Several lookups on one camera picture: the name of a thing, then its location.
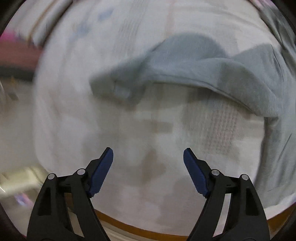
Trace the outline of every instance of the bed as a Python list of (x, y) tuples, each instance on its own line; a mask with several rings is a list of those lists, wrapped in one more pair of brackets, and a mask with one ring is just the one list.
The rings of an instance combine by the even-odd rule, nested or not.
[[(94, 208), (125, 224), (174, 235), (189, 235), (205, 203), (183, 164), (183, 150), (190, 147), (225, 175), (246, 173), (254, 181), (264, 119), (204, 88), (155, 84), (129, 105), (94, 97), (89, 81), (184, 32), (210, 37), (230, 56), (262, 43), (279, 47), (245, 0), (84, 0), (54, 29), (35, 76), (34, 137), (43, 167), (69, 175), (111, 147), (114, 162), (92, 199)], [(267, 218), (294, 198), (267, 207)]]

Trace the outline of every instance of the pink object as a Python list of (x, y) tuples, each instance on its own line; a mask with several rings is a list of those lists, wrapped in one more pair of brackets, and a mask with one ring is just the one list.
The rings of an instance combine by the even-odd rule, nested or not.
[(22, 206), (28, 208), (33, 208), (34, 206), (33, 201), (25, 193), (15, 195), (15, 199)]
[(41, 48), (21, 41), (0, 41), (0, 65), (35, 71)]
[(17, 37), (15, 36), (14, 31), (4, 30), (3, 34), (0, 36), (0, 41), (11, 41), (15, 42)]

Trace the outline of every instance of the gray towel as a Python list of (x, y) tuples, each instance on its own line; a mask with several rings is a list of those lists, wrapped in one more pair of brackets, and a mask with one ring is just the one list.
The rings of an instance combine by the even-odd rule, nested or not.
[(94, 95), (136, 103), (152, 83), (204, 87), (265, 117), (255, 187), (263, 206), (269, 207), (296, 191), (296, 48), (295, 35), (278, 9), (266, 6), (261, 18), (281, 49), (264, 44), (230, 57), (208, 37), (177, 35), (92, 79), (91, 88)]

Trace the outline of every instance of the mattress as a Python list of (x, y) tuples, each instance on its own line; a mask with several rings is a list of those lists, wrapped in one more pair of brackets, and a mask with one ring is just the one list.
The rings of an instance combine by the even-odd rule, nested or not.
[[(245, 0), (85, 0), (55, 28), (35, 77), (35, 149), (43, 167), (69, 175), (111, 147), (114, 162), (94, 208), (175, 235), (189, 235), (205, 203), (183, 163), (184, 149), (225, 175), (246, 173), (254, 181), (263, 118), (208, 89), (154, 84), (130, 105), (95, 98), (89, 80), (184, 32), (210, 37), (230, 56), (262, 43), (279, 47)], [(293, 198), (267, 208), (267, 217)]]

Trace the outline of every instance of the textured fabric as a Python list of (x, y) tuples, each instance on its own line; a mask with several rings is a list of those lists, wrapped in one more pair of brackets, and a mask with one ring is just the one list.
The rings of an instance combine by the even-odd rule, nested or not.
[[(245, 0), (88, 0), (61, 20), (35, 79), (34, 135), (41, 164), (69, 175), (111, 147), (114, 162), (92, 199), (94, 207), (126, 224), (177, 235), (190, 233), (205, 203), (183, 163), (184, 149), (191, 147), (225, 175), (246, 173), (254, 181), (263, 117), (205, 88), (153, 84), (131, 106), (95, 98), (89, 81), (188, 32), (214, 40), (230, 57), (262, 44), (279, 47)], [(268, 218), (292, 198), (265, 209)], [(217, 232), (223, 230), (226, 208)]]
[(261, 18), (281, 44), (277, 61), (282, 76), (282, 111), (265, 119), (265, 145), (255, 182), (265, 206), (271, 206), (296, 191), (296, 46), (295, 34), (278, 9), (266, 5)]

